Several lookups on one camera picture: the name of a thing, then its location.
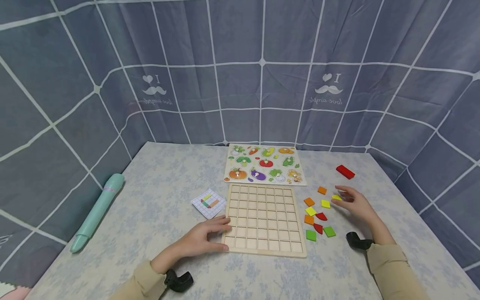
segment beige sleeve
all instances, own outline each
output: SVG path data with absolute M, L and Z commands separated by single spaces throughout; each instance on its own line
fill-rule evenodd
M 155 273 L 150 261 L 144 261 L 133 276 L 115 290 L 110 300 L 158 300 L 167 288 L 165 278 L 165 274 Z
M 429 299 L 400 246 L 372 244 L 367 259 L 383 299 Z

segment table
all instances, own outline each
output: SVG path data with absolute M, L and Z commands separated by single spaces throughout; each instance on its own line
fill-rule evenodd
M 227 196 L 227 149 L 146 143 L 125 169 L 125 186 L 86 248 L 72 255 L 71 241 L 28 298 L 107 298 L 142 260 L 205 220 L 191 199 L 207 188 Z M 390 228 L 432 299 L 480 299 L 480 291 L 370 154 L 299 151 L 299 156 L 309 184 L 293 187 L 299 209 L 307 197 L 321 199 L 319 185 L 351 185 L 365 194 Z M 347 180 L 336 172 L 340 164 L 353 170 L 355 178 Z M 164 298 L 381 299 L 364 253 L 351 249 L 345 239 L 349 231 L 360 237 L 369 233 L 343 211 L 332 208 L 328 217 L 337 236 L 306 241 L 306 259 L 238 253 L 184 259 L 175 267 L 177 273 L 190 271 L 195 284 L 184 294 L 169 290 Z

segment mustache print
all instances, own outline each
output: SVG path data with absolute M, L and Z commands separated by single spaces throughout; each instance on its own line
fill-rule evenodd
M 147 90 L 144 91 L 144 93 L 147 94 L 147 95 L 155 95 L 155 93 L 165 95 L 167 93 L 167 91 L 164 90 L 161 86 L 157 86 L 157 87 L 151 86 L 151 87 L 147 88 Z
M 315 92 L 317 94 L 323 94 L 325 92 L 330 92 L 332 94 L 340 94 L 343 90 L 339 90 L 336 86 L 334 85 L 331 85 L 331 86 L 327 86 L 327 85 L 324 85 L 322 86 L 321 88 L 319 89 L 315 89 Z

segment hand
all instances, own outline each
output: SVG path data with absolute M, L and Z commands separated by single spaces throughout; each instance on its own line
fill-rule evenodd
M 209 242 L 207 234 L 232 229 L 232 226 L 227 225 L 229 222 L 230 218 L 223 215 L 198 223 L 180 240 L 160 252 L 150 262 L 152 269 L 158 274 L 165 274 L 182 257 L 197 256 L 207 252 L 227 251 L 227 245 Z
M 180 240 L 176 241 L 173 246 L 182 257 L 197 256 L 207 252 L 227 251 L 227 245 L 209 242 L 207 234 L 232 229 L 232 226 L 228 225 L 229 222 L 230 218 L 223 215 L 198 223 Z
M 332 199 L 331 201 L 333 204 L 347 209 L 353 215 L 367 223 L 378 219 L 377 213 L 373 210 L 367 198 L 365 198 L 365 196 L 359 191 L 343 185 L 336 185 L 335 188 L 342 191 L 340 195 L 343 197 L 344 201 Z

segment green wooden tile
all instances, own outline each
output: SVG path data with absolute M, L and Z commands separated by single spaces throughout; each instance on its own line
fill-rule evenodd
M 307 240 L 317 241 L 317 233 L 315 231 L 307 230 Z
M 329 238 L 336 236 L 335 230 L 331 226 L 324 227 L 324 232 Z

